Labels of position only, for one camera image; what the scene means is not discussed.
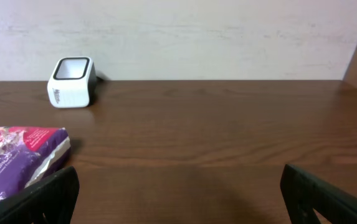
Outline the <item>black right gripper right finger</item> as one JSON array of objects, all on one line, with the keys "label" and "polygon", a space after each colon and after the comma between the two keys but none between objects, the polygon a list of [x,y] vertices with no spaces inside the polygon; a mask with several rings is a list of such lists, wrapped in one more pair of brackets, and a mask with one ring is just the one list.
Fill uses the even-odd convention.
[{"label": "black right gripper right finger", "polygon": [[357,198],[291,164],[286,164],[280,189],[293,224],[357,223]]}]

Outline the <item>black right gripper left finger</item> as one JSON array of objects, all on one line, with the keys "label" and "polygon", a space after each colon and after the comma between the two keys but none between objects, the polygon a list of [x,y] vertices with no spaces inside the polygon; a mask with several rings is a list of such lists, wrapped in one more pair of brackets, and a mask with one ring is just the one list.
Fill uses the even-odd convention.
[{"label": "black right gripper left finger", "polygon": [[67,167],[0,201],[0,223],[69,224],[79,194],[79,178]]}]

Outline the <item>purple pink floral packet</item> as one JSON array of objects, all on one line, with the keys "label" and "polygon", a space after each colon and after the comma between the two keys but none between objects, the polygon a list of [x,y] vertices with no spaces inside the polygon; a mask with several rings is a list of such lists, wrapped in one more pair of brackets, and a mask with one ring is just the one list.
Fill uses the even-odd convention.
[{"label": "purple pink floral packet", "polygon": [[0,126],[0,201],[61,169],[70,149],[65,128]]}]

